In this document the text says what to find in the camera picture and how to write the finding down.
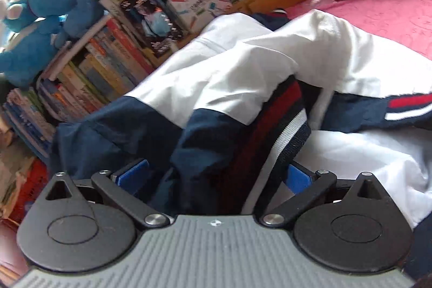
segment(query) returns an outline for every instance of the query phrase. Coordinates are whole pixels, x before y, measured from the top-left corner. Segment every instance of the red object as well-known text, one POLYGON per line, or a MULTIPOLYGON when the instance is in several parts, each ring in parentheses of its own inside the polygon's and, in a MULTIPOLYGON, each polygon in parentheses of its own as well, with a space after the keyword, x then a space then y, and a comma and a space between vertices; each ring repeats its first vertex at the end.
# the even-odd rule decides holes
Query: red object
POLYGON ((18 200, 9 218, 17 223, 21 223, 27 213, 25 206, 36 200, 47 183, 47 167, 42 161, 36 159, 32 164, 32 169, 27 176, 25 184, 22 185, 19 191, 18 200))

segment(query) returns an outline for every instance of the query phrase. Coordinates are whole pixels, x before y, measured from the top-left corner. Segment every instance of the bed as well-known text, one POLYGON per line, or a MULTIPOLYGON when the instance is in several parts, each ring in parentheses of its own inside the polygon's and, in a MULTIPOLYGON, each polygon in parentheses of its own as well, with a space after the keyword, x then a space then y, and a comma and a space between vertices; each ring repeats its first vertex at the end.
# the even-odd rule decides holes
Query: bed
POLYGON ((306 0, 287 8, 288 17, 293 19, 316 8, 432 59, 432 0, 322 0, 315 6, 313 3, 306 0))

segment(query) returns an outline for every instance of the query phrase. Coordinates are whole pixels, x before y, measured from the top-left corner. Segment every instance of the red stripe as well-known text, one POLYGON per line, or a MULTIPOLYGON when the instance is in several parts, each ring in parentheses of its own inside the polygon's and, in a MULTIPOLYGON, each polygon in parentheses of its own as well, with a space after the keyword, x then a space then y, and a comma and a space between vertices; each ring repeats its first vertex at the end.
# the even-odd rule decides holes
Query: red stripe
MULTIPOLYGON (((255 179, 258 174, 251 174, 252 161, 254 156, 260 148, 262 142, 267 137, 269 132, 279 123, 280 119, 286 114, 290 107, 301 97, 301 91, 297 81, 294 81, 285 92, 280 95, 276 101, 264 112, 256 128, 249 137, 249 140, 242 147, 240 152, 236 155, 235 159, 224 173, 222 180, 222 194, 232 194, 238 191, 245 179, 255 179)), ((222 197, 222 211, 230 208, 231 204, 225 204, 224 199, 229 197, 222 197)))
POLYGON ((390 100, 389 108, 403 108, 414 105, 422 105, 432 102, 432 94, 424 94, 420 96, 402 97, 390 100))

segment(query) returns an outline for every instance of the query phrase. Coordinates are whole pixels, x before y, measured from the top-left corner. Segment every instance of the circular cap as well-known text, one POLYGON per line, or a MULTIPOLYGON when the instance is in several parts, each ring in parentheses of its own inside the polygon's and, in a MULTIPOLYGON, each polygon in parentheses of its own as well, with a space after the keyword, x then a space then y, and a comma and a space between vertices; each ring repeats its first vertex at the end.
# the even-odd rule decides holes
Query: circular cap
POLYGON ((333 233, 349 243, 368 243, 382 234, 382 227, 373 218, 363 215, 344 215, 331 223, 333 233))
POLYGON ((62 244, 80 244, 98 233, 98 225, 87 216, 73 215, 59 218, 48 227, 48 236, 62 244))
POLYGON ((285 221, 285 218, 279 214, 268 214, 263 217, 263 221, 267 225, 280 225, 285 221))
POLYGON ((151 226, 163 225, 166 221, 166 216, 162 214, 150 214, 144 219, 145 223, 151 226))

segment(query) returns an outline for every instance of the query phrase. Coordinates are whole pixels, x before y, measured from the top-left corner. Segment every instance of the blue part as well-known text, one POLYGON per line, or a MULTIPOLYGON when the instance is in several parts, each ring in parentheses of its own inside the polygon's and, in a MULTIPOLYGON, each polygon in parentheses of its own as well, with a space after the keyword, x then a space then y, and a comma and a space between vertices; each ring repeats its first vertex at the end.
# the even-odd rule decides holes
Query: blue part
POLYGON ((129 194, 135 195, 145 184, 150 175, 148 164, 147 160, 143 160, 126 171, 123 175, 117 177, 115 183, 129 194))
POLYGON ((298 194, 312 184, 312 179, 297 167, 290 165, 288 166, 288 177, 285 184, 294 194, 298 194))

